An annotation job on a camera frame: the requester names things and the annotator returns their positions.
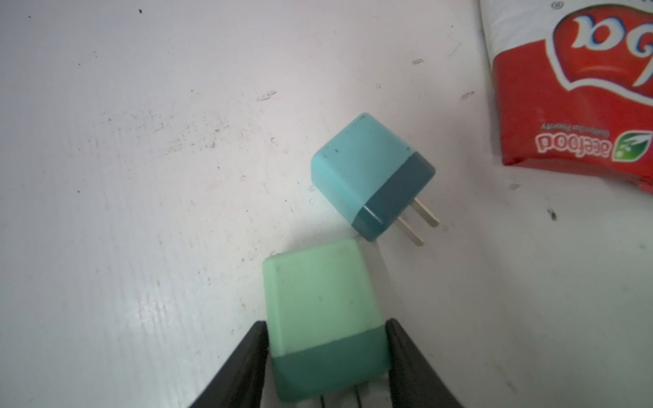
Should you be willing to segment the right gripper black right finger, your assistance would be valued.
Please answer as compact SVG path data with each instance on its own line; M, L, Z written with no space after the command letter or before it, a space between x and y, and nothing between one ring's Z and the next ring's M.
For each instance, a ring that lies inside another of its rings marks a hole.
M397 319L386 321L392 406L462 408Z

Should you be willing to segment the green plug adapter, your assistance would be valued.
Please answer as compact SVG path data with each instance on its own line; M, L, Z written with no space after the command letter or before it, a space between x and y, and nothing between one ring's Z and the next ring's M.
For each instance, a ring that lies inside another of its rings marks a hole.
M281 401L331 394L389 371L385 320L357 239L267 258L263 278Z

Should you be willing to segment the red Chuba chips bag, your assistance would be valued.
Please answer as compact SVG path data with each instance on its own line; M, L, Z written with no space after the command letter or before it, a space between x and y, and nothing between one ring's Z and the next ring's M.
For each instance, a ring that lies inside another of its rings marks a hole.
M483 1L503 164L652 189L652 4Z

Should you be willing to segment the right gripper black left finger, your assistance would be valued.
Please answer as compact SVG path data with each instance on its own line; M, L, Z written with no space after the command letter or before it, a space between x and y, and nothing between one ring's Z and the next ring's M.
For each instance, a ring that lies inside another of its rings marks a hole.
M265 321L255 321L190 407L259 408L268 353L267 324Z

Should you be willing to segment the teal plug adapter far left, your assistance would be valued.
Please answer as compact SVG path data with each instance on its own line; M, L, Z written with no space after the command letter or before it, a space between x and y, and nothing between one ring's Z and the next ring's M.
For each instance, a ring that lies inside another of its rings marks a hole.
M369 113L360 114L311 159L313 185L364 239L393 224L417 246L421 238L402 214L413 209L436 228L440 221L418 200L435 168Z

